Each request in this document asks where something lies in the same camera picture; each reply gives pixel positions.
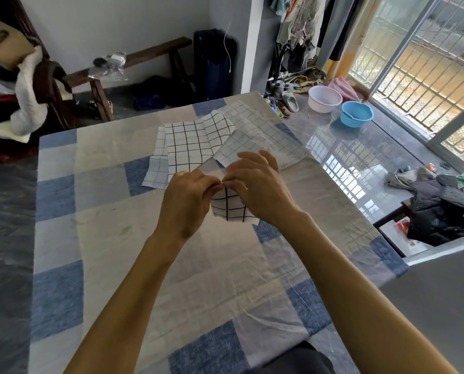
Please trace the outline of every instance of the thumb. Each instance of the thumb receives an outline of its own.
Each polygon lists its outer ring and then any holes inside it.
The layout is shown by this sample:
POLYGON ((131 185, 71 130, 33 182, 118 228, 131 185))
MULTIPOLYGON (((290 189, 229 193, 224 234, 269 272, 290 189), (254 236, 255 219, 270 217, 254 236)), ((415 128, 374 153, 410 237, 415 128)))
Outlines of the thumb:
POLYGON ((248 188, 246 188, 246 185, 244 185, 242 182, 238 180, 229 180, 223 182, 223 185, 228 188, 232 189, 235 191, 239 197, 241 198, 242 203, 246 204, 246 200, 248 199, 248 188))
POLYGON ((223 189, 222 184, 213 185, 209 187, 208 189, 206 189, 206 191, 203 194, 203 201, 205 202, 205 204, 209 205, 211 203, 211 198, 222 189, 223 189))

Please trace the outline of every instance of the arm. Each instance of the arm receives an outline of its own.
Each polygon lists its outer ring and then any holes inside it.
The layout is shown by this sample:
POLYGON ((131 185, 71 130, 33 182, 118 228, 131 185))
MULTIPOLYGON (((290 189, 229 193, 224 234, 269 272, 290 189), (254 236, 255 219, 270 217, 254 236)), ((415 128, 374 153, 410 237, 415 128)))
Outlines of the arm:
POLYGON ((185 242, 203 223, 220 183, 201 170, 174 175, 154 233, 86 334, 65 374, 134 372, 163 279, 185 242))
POLYGON ((457 372, 295 204, 272 155, 238 156, 223 184, 291 244, 362 373, 457 372))

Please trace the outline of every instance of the yellow curtain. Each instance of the yellow curtain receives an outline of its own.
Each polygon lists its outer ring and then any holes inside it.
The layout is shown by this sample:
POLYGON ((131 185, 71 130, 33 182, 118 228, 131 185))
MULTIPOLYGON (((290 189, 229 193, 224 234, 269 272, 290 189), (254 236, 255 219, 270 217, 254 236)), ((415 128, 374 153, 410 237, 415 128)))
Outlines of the yellow curtain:
POLYGON ((338 61, 328 60, 324 67, 324 72, 327 73, 328 80, 341 76, 346 77, 348 75, 381 1, 382 0, 364 0, 353 22, 353 26, 346 40, 345 48, 341 54, 341 59, 338 61))

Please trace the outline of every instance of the pink plastic bag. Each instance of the pink plastic bag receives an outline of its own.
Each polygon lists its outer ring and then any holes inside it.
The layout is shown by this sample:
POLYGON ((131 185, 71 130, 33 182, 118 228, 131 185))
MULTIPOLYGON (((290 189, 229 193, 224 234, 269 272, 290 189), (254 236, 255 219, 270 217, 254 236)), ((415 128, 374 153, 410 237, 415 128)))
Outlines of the pink plastic bag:
POLYGON ((358 94, 354 91, 352 86, 348 84, 348 81, 344 77, 338 77, 337 79, 332 79, 329 83, 329 88, 337 91, 343 98, 347 98, 351 101, 359 101, 360 98, 358 94))

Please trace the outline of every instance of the tablecloth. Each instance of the tablecloth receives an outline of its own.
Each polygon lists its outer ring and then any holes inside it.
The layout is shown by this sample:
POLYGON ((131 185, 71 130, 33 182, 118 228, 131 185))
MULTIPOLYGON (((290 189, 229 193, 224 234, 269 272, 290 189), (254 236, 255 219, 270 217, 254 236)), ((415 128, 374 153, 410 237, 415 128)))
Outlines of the tablecloth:
MULTIPOLYGON (((64 370, 153 232, 163 190, 141 184, 158 127, 237 100, 290 133, 252 92, 41 138, 29 373, 64 370)), ((213 159, 202 168, 222 175, 213 159)), ((407 270, 314 159, 282 175, 294 199, 372 282, 380 286, 407 270)), ((319 346, 338 339, 284 237, 263 221, 227 223, 209 213, 163 282, 135 372, 240 373, 310 336, 319 346)), ((334 345, 325 353, 347 359, 334 345)))

